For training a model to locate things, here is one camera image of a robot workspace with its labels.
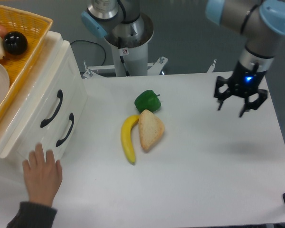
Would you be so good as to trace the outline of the dark grey sleeve forearm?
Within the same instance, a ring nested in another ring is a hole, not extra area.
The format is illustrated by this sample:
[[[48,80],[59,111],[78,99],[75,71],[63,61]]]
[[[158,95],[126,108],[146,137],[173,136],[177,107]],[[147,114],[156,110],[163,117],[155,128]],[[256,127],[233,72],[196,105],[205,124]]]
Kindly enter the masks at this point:
[[[7,224],[7,228],[51,228],[57,209],[23,201],[19,204],[16,216]]]

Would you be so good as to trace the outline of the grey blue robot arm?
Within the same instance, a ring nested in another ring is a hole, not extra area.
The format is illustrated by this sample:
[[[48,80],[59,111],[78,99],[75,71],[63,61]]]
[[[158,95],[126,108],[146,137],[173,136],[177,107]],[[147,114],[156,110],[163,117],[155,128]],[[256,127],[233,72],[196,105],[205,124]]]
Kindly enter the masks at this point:
[[[217,77],[214,97],[222,105],[231,96],[244,99],[241,112],[258,109],[268,92],[259,85],[285,37],[285,2],[279,0],[210,0],[206,17],[247,38],[231,77]],[[87,30],[111,46],[117,76],[146,76],[161,71],[148,67],[151,19],[137,0],[91,0],[81,14]]]

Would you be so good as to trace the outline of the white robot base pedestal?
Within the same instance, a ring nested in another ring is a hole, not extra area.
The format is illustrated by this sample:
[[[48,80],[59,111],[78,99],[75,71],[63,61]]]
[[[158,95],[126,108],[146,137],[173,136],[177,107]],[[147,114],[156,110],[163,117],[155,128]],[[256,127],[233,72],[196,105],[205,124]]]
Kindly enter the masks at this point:
[[[105,37],[110,45],[114,65],[148,63],[148,43],[154,34],[152,20],[144,13],[133,23],[121,23]]]

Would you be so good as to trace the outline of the person's hand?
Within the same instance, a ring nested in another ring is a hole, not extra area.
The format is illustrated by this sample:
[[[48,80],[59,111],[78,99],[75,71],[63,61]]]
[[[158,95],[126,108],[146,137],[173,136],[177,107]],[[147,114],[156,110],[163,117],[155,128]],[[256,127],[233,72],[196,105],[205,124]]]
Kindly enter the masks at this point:
[[[52,207],[63,179],[60,160],[55,160],[52,150],[45,152],[37,143],[22,167],[29,202]]]

